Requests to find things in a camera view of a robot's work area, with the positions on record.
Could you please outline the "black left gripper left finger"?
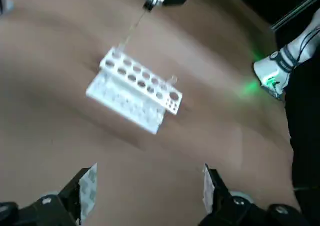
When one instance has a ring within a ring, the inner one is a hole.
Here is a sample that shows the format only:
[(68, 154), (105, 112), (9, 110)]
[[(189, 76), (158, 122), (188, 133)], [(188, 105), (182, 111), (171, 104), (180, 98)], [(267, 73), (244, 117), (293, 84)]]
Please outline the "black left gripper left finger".
[(98, 185), (98, 164), (82, 168), (58, 193), (46, 194), (20, 208), (0, 203), (1, 225), (82, 225), (93, 210)]

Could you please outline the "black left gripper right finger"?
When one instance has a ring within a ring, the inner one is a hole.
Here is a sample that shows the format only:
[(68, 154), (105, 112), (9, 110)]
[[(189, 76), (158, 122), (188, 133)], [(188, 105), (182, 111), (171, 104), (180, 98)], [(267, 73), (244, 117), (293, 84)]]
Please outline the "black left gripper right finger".
[(203, 203), (206, 216), (200, 225), (308, 225), (294, 207), (272, 204), (258, 207), (242, 192), (231, 192), (216, 169), (203, 168)]

